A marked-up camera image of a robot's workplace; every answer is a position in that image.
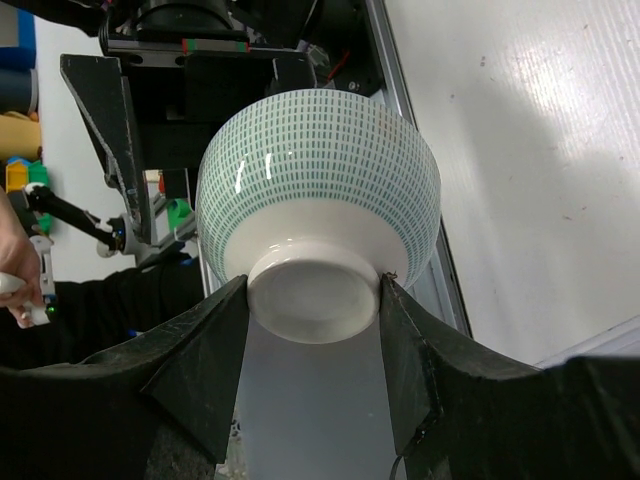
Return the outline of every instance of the blue object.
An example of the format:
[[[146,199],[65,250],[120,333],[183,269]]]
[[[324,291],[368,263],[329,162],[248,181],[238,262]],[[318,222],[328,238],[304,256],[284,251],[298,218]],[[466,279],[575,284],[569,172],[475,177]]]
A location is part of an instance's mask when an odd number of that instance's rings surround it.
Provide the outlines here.
[[[23,164],[27,168],[31,166],[31,162],[22,157],[11,157],[9,160],[7,160],[7,165],[11,165],[16,162]]]
[[[0,47],[0,67],[27,71],[36,66],[36,29],[33,15],[18,10],[18,45]]]

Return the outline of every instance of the green dotted pattern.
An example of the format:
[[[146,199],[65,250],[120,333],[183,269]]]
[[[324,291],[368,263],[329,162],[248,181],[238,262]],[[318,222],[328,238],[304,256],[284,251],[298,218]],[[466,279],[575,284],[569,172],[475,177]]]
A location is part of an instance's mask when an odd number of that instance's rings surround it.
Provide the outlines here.
[[[405,286],[433,253],[440,225],[433,155],[411,124],[368,98],[296,90],[245,108],[220,129],[204,155],[196,200],[204,255],[216,275],[227,281],[224,252],[238,225],[301,198],[342,200],[383,218],[408,253]]]

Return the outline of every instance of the black bracket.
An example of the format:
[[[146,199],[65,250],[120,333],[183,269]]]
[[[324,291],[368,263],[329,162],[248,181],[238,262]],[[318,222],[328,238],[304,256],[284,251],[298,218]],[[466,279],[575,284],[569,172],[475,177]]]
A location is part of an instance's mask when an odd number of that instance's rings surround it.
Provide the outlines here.
[[[2,478],[213,478],[240,379],[246,280],[82,363],[0,368]]]
[[[316,86],[305,53],[237,39],[181,46],[116,37],[109,46],[113,57],[62,55],[61,71],[107,184],[122,194],[144,243],[153,218],[145,170],[187,170],[186,197],[206,147],[231,116],[274,93]]]
[[[409,480],[640,477],[640,360],[538,370],[444,324],[388,275],[380,329]]]

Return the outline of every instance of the white wall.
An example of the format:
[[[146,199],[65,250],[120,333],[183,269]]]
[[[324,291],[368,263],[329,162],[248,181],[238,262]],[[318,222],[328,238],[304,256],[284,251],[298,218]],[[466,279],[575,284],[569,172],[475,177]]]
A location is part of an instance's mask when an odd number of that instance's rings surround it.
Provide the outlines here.
[[[80,30],[36,19],[36,45],[43,156],[52,189],[100,218],[118,216],[124,212],[122,197],[105,185],[89,134],[60,76],[61,53],[99,55],[98,42]],[[95,240],[60,221],[54,220],[52,236],[55,280],[99,279],[134,266],[133,257],[98,257]]]
[[[475,338],[535,363],[640,313],[640,2],[386,4]]]

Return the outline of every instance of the green object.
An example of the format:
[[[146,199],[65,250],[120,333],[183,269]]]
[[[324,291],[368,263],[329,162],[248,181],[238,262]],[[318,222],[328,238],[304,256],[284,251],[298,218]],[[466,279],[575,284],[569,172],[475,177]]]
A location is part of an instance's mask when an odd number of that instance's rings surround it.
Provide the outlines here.
[[[42,165],[40,160],[33,162],[27,167],[27,175],[29,183],[42,183],[47,187],[49,186],[49,174],[47,173],[47,167]],[[42,231],[48,234],[51,231],[51,215],[48,213],[40,215],[38,217],[38,224]]]
[[[29,174],[29,183],[42,183],[49,186],[49,174],[47,173],[47,167],[42,165],[42,162],[38,160],[37,162],[33,162],[31,165],[27,167],[27,171]]]
[[[185,55],[188,52],[207,52],[207,51],[222,51],[222,52],[240,52],[249,53],[251,51],[251,45],[247,42],[234,42],[229,40],[211,40],[203,38],[183,38],[182,39],[182,51]]]
[[[173,200],[167,207],[167,216],[169,218],[169,231],[173,231],[184,222],[185,218],[191,213],[191,205],[181,198]]]

